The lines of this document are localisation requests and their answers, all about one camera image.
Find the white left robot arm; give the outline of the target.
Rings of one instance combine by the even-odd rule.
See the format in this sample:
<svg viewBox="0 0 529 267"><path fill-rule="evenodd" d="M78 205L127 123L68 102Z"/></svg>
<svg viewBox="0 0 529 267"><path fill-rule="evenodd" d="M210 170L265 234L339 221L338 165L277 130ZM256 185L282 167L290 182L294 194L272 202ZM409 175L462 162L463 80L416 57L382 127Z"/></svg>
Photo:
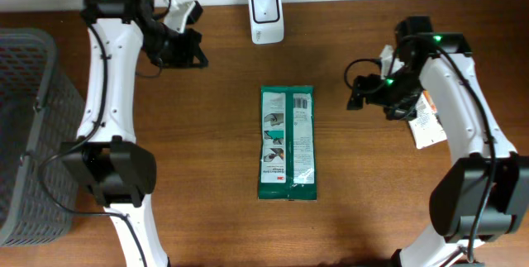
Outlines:
<svg viewBox="0 0 529 267"><path fill-rule="evenodd" d="M198 1L83 0L91 59L83 118L74 142L60 158L75 181L110 217L129 266L168 266L155 225L154 155L136 143L134 91L139 55L159 70L205 68L208 59L192 29L203 9Z"/></svg>

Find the orange tissue pack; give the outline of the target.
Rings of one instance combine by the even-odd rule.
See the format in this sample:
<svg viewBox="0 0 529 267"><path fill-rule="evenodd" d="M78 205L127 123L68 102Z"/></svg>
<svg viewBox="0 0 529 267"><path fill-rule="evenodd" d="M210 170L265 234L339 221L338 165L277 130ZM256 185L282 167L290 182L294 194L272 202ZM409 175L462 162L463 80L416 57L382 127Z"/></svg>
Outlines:
<svg viewBox="0 0 529 267"><path fill-rule="evenodd" d="M429 107L430 107L432 113L433 113L434 115L436 115L436 114L437 114L436 105L435 105L435 103L433 102L433 100L432 100L431 95L429 94L429 92L425 90L425 91L423 92L423 96L425 97L425 99L426 99L426 101L427 101L427 104L429 105Z"/></svg>

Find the green white package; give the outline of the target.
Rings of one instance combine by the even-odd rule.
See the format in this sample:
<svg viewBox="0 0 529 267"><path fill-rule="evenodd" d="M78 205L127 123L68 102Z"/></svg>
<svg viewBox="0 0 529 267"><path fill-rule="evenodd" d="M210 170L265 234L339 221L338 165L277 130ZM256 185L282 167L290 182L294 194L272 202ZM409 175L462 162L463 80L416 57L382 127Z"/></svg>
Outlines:
<svg viewBox="0 0 529 267"><path fill-rule="evenodd" d="M312 86L260 89L260 200L317 200Z"/></svg>

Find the white tube with gold cap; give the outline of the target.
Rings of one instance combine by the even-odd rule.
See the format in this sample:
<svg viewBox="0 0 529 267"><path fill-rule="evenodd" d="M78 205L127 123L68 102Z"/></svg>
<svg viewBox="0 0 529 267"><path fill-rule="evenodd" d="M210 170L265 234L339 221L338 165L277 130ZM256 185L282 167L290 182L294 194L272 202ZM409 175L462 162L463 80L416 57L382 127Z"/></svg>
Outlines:
<svg viewBox="0 0 529 267"><path fill-rule="evenodd" d="M437 114L432 113L423 92L416 104L417 117L408 123L419 150L447 139Z"/></svg>

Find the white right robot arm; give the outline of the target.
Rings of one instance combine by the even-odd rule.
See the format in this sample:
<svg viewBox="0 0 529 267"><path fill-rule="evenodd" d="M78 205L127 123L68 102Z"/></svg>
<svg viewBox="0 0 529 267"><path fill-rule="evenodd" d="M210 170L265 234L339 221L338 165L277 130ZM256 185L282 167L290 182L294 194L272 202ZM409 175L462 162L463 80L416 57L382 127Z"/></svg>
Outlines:
<svg viewBox="0 0 529 267"><path fill-rule="evenodd" d="M390 121L417 116L428 93L446 134L451 167L432 191L430 222L392 266L474 266L477 247L516 232L528 208L528 159L503 134L480 89L464 35L435 32L427 16L394 30L395 46L376 60L378 74L349 82L347 107L380 106Z"/></svg>

